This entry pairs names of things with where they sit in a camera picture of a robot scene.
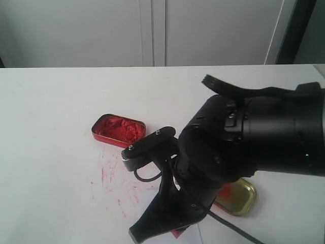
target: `black cable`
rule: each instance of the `black cable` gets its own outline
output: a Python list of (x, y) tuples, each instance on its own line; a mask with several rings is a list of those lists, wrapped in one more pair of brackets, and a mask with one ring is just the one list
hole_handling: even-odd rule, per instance
[(221, 218), (220, 216), (216, 215), (211, 210), (208, 211), (208, 215), (210, 215), (212, 218), (214, 218), (216, 221), (219, 221), (220, 223), (226, 225), (227, 227), (231, 228), (232, 230), (236, 231), (238, 234), (240, 234), (242, 237), (246, 238), (247, 240), (250, 240), (252, 243), (255, 244), (263, 244), (260, 240), (256, 239), (255, 237), (251, 236), (247, 232), (243, 231), (242, 229), (238, 228), (236, 225), (233, 225), (232, 223), (228, 222), (227, 220)]
[(242, 229), (238, 228), (237, 226), (233, 225), (232, 223), (228, 222), (227, 220), (221, 218), (220, 216), (216, 215), (214, 212), (212, 212), (209, 208), (204, 206), (200, 203), (184, 186), (182, 186), (182, 180), (178, 177), (177, 172), (174, 170), (171, 160), (169, 160), (170, 166), (173, 171), (173, 175), (180, 186), (181, 189), (183, 189), (197, 204), (198, 207), (200, 207), (204, 212), (206, 212), (208, 215), (210, 215), (212, 218), (214, 218), (216, 221), (222, 223), (223, 225), (229, 227), (230, 229), (236, 231), (238, 234), (240, 234), (242, 237), (246, 238), (247, 240), (251, 241), (254, 244), (263, 244), (260, 240), (256, 239), (255, 237), (251, 236), (247, 232), (243, 231)]
[(137, 170), (138, 170), (138, 169), (136, 169), (136, 170), (134, 171), (134, 176), (135, 176), (139, 181), (142, 181), (142, 182), (152, 182), (152, 181), (158, 179), (159, 177), (161, 177), (161, 172), (160, 172), (158, 175), (154, 176), (153, 178), (144, 179), (144, 178), (141, 178), (141, 177), (138, 175)]

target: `black robotic arm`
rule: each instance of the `black robotic arm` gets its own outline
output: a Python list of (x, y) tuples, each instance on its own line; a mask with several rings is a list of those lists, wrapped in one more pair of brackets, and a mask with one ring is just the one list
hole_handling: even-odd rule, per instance
[(257, 170), (325, 176), (324, 89), (319, 83), (252, 90), (209, 75), (202, 83), (218, 94), (178, 140), (174, 128), (164, 127), (122, 152), (138, 179), (137, 169), (150, 162), (161, 170), (158, 194), (130, 227), (135, 243), (201, 221), (224, 184)]

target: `table surface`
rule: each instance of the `table surface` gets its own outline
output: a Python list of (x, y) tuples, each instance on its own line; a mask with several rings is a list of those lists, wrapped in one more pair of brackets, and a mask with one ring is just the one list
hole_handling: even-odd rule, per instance
[[(105, 113), (177, 135), (213, 92), (206, 74), (247, 88), (324, 78), (312, 65), (156, 68), (0, 69), (0, 243), (132, 243), (139, 192), (121, 148), (93, 139)], [(155, 174), (153, 164), (143, 176)], [(257, 172), (258, 198), (244, 217), (213, 211), (271, 243), (323, 243), (325, 178)], [(250, 243), (210, 217), (204, 244)]]

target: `cabinet door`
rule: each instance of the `cabinet door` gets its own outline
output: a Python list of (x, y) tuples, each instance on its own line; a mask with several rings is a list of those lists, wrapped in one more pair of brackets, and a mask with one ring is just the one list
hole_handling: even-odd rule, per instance
[(167, 66), (261, 65), (276, 56), (295, 0), (166, 0)]
[(0, 56), (7, 67), (142, 66), (139, 1), (0, 0)]

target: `red tin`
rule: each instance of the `red tin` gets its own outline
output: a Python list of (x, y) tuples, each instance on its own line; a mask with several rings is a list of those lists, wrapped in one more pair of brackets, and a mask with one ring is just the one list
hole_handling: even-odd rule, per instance
[[(117, 130), (111, 131), (110, 134), (107, 128), (112, 126), (115, 129), (117, 128)], [(93, 125), (91, 132), (93, 137), (98, 141), (126, 148), (137, 140), (145, 137), (146, 126), (142, 121), (114, 114), (104, 114)], [(123, 138), (123, 133), (128, 133), (128, 137)]]

